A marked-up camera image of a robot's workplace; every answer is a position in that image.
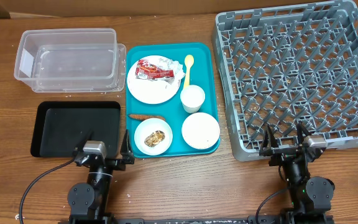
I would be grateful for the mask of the small white bowl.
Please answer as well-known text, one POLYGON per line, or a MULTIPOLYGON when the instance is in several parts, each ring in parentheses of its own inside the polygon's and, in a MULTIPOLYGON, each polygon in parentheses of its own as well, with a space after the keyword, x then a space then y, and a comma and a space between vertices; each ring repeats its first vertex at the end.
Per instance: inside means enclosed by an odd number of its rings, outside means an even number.
POLYGON ((142 121, 134 132, 134 154, 139 158, 162 156, 167 152, 173 142, 173 131, 166 121, 161 119, 146 119, 142 121), (163 131, 165 139, 155 147, 148 147, 144 140, 154 131, 163 131))

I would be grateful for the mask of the orange sweet potato stick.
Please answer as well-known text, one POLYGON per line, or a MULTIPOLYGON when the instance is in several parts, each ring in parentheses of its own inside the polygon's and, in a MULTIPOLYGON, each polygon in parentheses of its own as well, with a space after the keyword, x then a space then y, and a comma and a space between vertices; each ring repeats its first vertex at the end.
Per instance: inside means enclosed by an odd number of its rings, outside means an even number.
POLYGON ((159 116, 159 115, 129 114, 127 116, 130 117, 131 119, 135 119, 135 120, 139 120, 139 121, 145 121, 146 119, 152 119, 152 118, 161 119, 163 121, 166 121, 166 119, 163 116, 159 116))

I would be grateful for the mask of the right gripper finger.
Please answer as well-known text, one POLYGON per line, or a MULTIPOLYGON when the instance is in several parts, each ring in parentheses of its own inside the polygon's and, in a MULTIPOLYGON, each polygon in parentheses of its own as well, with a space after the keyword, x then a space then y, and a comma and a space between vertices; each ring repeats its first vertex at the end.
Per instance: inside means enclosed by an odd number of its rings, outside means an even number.
POLYGON ((299 146, 310 146, 309 140, 311 133, 305 128, 302 122, 296 125, 297 139, 299 146))
POLYGON ((266 124, 264 129, 264 138, 262 141, 261 151, 267 151, 268 149, 277 148, 277 147, 278 147, 278 142, 274 137, 273 131, 271 127, 268 124, 266 124))

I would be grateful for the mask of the white bowl with rice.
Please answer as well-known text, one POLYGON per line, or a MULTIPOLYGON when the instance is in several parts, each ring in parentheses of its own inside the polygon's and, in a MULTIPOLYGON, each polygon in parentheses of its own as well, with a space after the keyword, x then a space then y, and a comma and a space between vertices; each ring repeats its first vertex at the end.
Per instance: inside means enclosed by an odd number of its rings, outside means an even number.
POLYGON ((212 115, 197 112, 184 120, 181 134, 187 145, 198 150, 204 150, 218 142, 220 127, 218 121, 212 115))

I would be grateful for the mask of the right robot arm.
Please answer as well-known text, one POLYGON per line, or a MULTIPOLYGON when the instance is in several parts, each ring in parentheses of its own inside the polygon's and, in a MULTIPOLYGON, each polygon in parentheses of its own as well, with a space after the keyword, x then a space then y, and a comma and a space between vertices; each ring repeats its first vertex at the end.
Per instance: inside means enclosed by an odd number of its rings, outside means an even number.
POLYGON ((318 159, 327 148, 322 136, 312 135, 302 123, 296 125, 297 144, 281 147, 269 125, 265 126, 260 156, 269 157, 268 164, 277 166, 286 187, 268 196, 258 207, 254 221, 256 223, 280 224, 329 224, 334 218, 326 214, 331 209, 335 184, 330 179, 312 177, 308 164, 318 159), (271 198, 288 192, 291 208, 283 208, 276 216, 261 215, 264 204, 271 198))

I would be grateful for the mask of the brown food chunk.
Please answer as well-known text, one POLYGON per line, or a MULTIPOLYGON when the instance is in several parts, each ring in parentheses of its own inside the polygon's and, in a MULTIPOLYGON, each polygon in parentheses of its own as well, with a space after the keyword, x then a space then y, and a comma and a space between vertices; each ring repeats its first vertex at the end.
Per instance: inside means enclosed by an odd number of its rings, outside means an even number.
POLYGON ((149 136, 146 137, 144 143, 148 147, 155 147, 160 142, 165 139, 165 133, 163 131, 157 130, 151 133, 149 136))

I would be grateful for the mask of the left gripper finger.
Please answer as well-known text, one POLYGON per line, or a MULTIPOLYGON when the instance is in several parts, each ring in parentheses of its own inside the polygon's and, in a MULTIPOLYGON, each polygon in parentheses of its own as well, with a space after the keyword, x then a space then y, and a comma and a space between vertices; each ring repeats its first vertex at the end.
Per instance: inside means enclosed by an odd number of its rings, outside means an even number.
POLYGON ((79 152, 83 151, 83 148, 87 141, 90 141, 93 136, 93 131, 89 130, 79 141, 79 143, 75 146, 73 150, 73 155, 77 155, 79 152))
POLYGON ((129 139, 128 130, 125 131, 123 141, 121 144, 120 154, 123 159, 133 159, 133 152, 132 152, 132 147, 131 147, 131 141, 129 139))

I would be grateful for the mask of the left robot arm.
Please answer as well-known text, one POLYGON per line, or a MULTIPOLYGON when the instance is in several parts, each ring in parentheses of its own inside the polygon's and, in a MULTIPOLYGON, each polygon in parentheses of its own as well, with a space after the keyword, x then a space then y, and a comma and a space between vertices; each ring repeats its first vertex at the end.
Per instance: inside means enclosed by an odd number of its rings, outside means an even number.
POLYGON ((68 192, 71 208, 69 223, 117 223, 113 214, 106 211, 112 173, 124 171, 135 161, 128 132, 121 144, 121 158, 108 159, 105 143, 92 141, 92 133, 80 143, 74 152, 74 162, 78 167, 89 169, 87 181, 75 184, 68 192))

